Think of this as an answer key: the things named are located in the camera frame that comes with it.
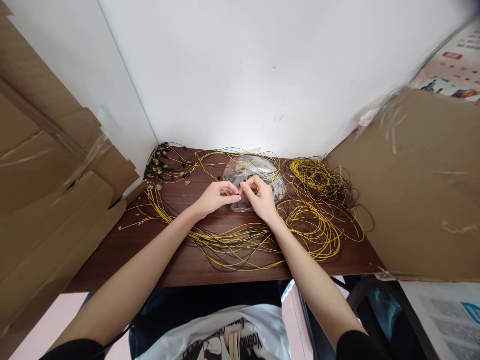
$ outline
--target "black chair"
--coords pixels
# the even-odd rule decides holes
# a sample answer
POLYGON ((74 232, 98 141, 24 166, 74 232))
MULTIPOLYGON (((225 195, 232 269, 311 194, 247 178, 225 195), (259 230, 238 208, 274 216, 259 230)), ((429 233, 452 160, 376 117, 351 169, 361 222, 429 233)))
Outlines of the black chair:
MULTIPOLYGON (((371 275, 345 276, 344 279, 345 283, 332 278, 338 286, 350 293, 347 298, 348 304, 370 337, 390 355, 392 360, 439 360, 417 314, 397 281, 380 281, 371 275), (391 296, 401 307, 401 312, 393 324, 390 339, 374 311, 380 305, 372 297, 374 292, 391 296)), ((313 347, 313 358, 335 360, 334 348, 301 295, 300 300, 313 347)))

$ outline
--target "wooden desk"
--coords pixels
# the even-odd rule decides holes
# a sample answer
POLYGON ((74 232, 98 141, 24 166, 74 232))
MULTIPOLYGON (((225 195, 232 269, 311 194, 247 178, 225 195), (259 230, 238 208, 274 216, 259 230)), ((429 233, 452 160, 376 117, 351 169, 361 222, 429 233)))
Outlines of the wooden desk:
MULTIPOLYGON (((181 155, 188 154, 183 149, 181 155)), ((228 162, 226 155, 215 155, 215 160, 228 162)), ((207 167, 213 176, 222 176, 224 166, 207 167)), ((197 169, 185 181, 163 185, 163 199, 174 210, 183 211, 193 204, 214 179, 202 168, 197 169)), ((145 194, 139 200, 147 204, 145 194)), ((66 293, 92 292, 98 290, 117 270, 126 264, 135 254, 143 249, 166 226, 159 221, 147 221, 141 226, 132 226, 143 216, 137 216, 136 209, 127 211, 114 229, 108 234, 98 249, 83 265, 65 290, 66 293)), ((262 222, 254 212, 233 212, 224 206, 202 220, 199 225, 204 229, 223 233, 237 226, 248 223, 262 222)), ((352 224, 337 224, 350 237, 357 237, 352 224)), ((330 276, 357 275, 378 273, 383 264, 367 239, 363 242, 351 240, 342 241, 342 251, 339 255, 321 263, 330 276)), ((282 259, 281 254, 257 251, 251 258, 252 262, 266 265, 282 259)), ((196 247, 182 245, 160 279, 160 287, 183 287, 225 283, 258 282, 291 279, 288 267, 283 264, 269 270, 251 272, 221 272, 214 269, 207 257, 196 247)))

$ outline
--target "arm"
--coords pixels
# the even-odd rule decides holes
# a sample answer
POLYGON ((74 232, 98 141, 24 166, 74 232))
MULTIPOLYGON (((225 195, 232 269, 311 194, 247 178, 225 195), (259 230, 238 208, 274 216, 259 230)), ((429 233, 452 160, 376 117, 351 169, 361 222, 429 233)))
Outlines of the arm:
POLYGON ((147 301, 193 226, 223 205, 240 201, 238 195, 238 189, 231 182, 212 183, 195 204, 101 287, 50 350, 77 339, 94 340, 102 346, 115 339, 147 301))
POLYGON ((298 242, 278 214, 272 187, 254 176, 241 183, 241 190, 275 235, 301 295, 333 348, 337 348, 340 337, 350 330, 366 334, 332 279, 298 242))

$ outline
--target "black shirt sleeve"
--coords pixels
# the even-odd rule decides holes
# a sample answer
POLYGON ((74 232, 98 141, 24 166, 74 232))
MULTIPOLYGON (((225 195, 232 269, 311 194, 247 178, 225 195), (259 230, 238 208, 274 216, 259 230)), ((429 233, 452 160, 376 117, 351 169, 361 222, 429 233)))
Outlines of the black shirt sleeve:
POLYGON ((390 360, 385 351, 370 336, 360 331, 344 333, 336 346, 337 360, 390 360))
POLYGON ((104 360, 104 348, 98 342, 87 339, 73 340, 46 353, 40 360, 104 360))

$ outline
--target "graphic print t-shirt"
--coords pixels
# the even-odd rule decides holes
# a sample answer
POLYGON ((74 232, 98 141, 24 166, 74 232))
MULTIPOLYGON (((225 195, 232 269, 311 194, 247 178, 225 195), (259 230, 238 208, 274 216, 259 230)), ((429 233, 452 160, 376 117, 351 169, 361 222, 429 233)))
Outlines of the graphic print t-shirt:
POLYGON ((289 360, 290 344, 281 308, 235 306, 167 332, 138 359, 289 360))

